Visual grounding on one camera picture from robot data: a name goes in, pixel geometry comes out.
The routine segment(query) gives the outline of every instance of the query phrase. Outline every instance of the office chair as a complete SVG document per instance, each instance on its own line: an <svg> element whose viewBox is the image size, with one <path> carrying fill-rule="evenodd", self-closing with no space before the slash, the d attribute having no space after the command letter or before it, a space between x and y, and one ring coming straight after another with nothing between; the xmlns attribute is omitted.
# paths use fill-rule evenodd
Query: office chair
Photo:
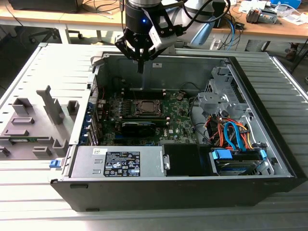
<svg viewBox="0 0 308 231"><path fill-rule="evenodd" d="M53 39L57 39L57 38L60 38L60 33L59 31L56 29L56 28L46 28L47 30L45 31L42 31L42 32L38 32L38 33L34 33L32 35L29 35L29 41L31 43L35 43L36 40L35 40L35 36L40 36L40 35L46 35L45 38L43 38L42 42L47 42L47 40L52 36ZM80 33L80 31L77 31L77 30L68 30L69 33L76 33L78 34L78 38L79 39L82 39L83 36L82 34Z"/></svg>

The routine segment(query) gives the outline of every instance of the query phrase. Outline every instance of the gray 3d-printed part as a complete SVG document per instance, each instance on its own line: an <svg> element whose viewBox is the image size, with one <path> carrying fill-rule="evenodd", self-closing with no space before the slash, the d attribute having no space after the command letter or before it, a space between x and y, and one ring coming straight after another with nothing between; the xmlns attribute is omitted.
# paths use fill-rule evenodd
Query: gray 3d-printed part
<svg viewBox="0 0 308 231"><path fill-rule="evenodd" d="M14 143L9 139L0 139L1 146L12 146Z"/></svg>
<svg viewBox="0 0 308 231"><path fill-rule="evenodd" d="M51 120L53 121L54 124L61 124L62 123L62 118L60 117L59 115L59 107L58 107L58 104L59 102L58 101L54 101L50 95L50 86L48 85L46 87L45 90L37 90L37 94L42 97L44 103L45 103L45 110L47 112L47 114L50 115L51 117Z"/></svg>
<svg viewBox="0 0 308 231"><path fill-rule="evenodd" d="M57 155L59 157L64 157L66 156L67 150L68 150L68 142L65 139L63 142L63 145L61 146L59 141L56 139L53 143L52 148L55 150L55 152L57 153Z"/></svg>
<svg viewBox="0 0 308 231"><path fill-rule="evenodd" d="M27 130L6 130L5 136L28 136L29 132Z"/></svg>
<svg viewBox="0 0 308 231"><path fill-rule="evenodd" d="M61 105L59 104L59 101L57 98L53 98L53 104L56 106L57 112L59 114L63 112Z"/></svg>
<svg viewBox="0 0 308 231"><path fill-rule="evenodd" d="M70 116L77 115L79 109L79 103L77 100L70 100L66 107Z"/></svg>
<svg viewBox="0 0 308 231"><path fill-rule="evenodd" d="M52 136L46 137L46 138L38 139L38 143L39 143L39 144L52 145L53 142L54 142L54 139L53 139Z"/></svg>
<svg viewBox="0 0 308 231"><path fill-rule="evenodd" d="M9 154L10 154L10 151L9 150L7 150L5 147L0 147L0 155L2 155L3 157L4 156L9 156Z"/></svg>
<svg viewBox="0 0 308 231"><path fill-rule="evenodd" d="M32 117L23 117L23 118L13 118L11 123L14 125L19 124L34 124L34 119Z"/></svg>
<svg viewBox="0 0 308 231"><path fill-rule="evenodd" d="M20 116L27 115L27 107L32 107L32 104L29 102L27 98L17 98L15 102L12 104L12 107L16 111L16 113Z"/></svg>
<svg viewBox="0 0 308 231"><path fill-rule="evenodd" d="M35 156L47 156L47 155L51 155L51 151L50 149L46 146L46 147L33 147L32 152L34 153Z"/></svg>

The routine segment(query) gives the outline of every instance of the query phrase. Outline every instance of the side panel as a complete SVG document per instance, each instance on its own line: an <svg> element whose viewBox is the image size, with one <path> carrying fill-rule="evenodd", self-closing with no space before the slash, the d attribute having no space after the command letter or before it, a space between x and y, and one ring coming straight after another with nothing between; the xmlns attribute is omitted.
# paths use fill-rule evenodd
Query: side panel
<svg viewBox="0 0 308 231"><path fill-rule="evenodd" d="M75 211L149 210L252 206L295 187L275 180L53 181L51 186Z"/></svg>

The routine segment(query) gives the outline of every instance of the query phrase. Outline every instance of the yellow wire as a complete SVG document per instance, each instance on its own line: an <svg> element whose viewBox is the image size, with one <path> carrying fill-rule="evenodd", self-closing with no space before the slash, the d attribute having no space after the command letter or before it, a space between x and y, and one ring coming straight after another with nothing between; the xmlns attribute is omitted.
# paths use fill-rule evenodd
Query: yellow wire
<svg viewBox="0 0 308 231"><path fill-rule="evenodd" d="M247 134L247 139L248 139L248 145L249 145L249 147L251 148L251 149L253 149L253 147L251 146L251 144L250 144L250 138L249 138L249 133Z"/></svg>

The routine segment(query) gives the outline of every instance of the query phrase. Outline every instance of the motherboard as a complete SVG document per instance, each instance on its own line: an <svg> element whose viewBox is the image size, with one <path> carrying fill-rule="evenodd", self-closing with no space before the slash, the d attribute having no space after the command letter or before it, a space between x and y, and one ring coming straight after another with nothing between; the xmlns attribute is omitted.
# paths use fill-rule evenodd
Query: motherboard
<svg viewBox="0 0 308 231"><path fill-rule="evenodd" d="M102 106L103 138L100 145L196 143L188 99L178 92L164 92L157 97L149 95L133 93L132 99L127 99L114 93L106 99Z"/></svg>

